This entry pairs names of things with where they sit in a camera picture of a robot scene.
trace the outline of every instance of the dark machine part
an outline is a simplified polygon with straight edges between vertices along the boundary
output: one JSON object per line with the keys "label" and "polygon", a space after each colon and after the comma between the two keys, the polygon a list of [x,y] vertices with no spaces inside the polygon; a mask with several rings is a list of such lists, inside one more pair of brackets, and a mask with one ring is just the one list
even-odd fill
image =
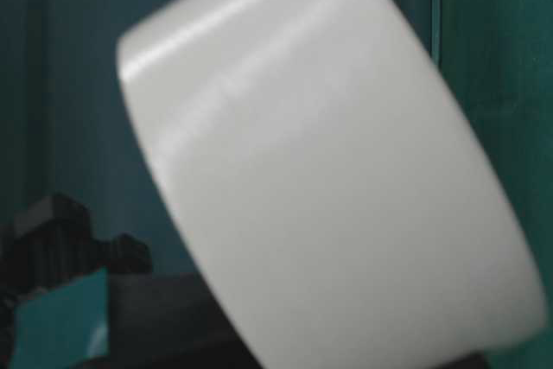
{"label": "dark machine part", "polygon": [[261,369],[200,276],[110,277],[110,355],[78,369]]}
{"label": "dark machine part", "polygon": [[25,297],[107,268],[111,274],[152,271],[148,247],[129,235],[92,236],[88,211],[55,194],[19,215],[3,235],[0,283]]}
{"label": "dark machine part", "polygon": [[490,369],[490,365],[481,354],[473,354],[465,359],[461,359],[450,365],[445,365],[439,369]]}

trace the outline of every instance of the white cylinder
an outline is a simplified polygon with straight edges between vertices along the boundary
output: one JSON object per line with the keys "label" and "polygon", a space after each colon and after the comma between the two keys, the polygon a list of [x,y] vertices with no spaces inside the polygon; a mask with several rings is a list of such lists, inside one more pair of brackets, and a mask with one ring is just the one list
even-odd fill
{"label": "white cylinder", "polygon": [[544,326],[512,209],[391,0],[177,0],[123,38],[118,71],[264,367],[430,368]]}

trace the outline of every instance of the white plastic object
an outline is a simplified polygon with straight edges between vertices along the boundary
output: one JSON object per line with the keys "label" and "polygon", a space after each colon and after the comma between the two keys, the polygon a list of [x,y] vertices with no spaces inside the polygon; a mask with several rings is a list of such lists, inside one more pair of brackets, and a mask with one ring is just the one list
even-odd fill
{"label": "white plastic object", "polygon": [[124,36],[118,71],[265,368],[430,368],[544,326],[501,186],[391,0],[176,0]]}

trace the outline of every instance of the teal background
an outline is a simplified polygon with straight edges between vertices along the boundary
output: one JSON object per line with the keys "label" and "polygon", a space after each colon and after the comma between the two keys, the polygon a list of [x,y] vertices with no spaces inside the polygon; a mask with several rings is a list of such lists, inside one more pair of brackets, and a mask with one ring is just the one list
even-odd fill
{"label": "teal background", "polygon": [[66,369],[106,356],[107,313],[105,270],[22,304],[10,369]]}
{"label": "teal background", "polygon": [[[442,0],[441,70],[517,212],[553,298],[553,0]],[[492,356],[553,367],[549,329]]]}

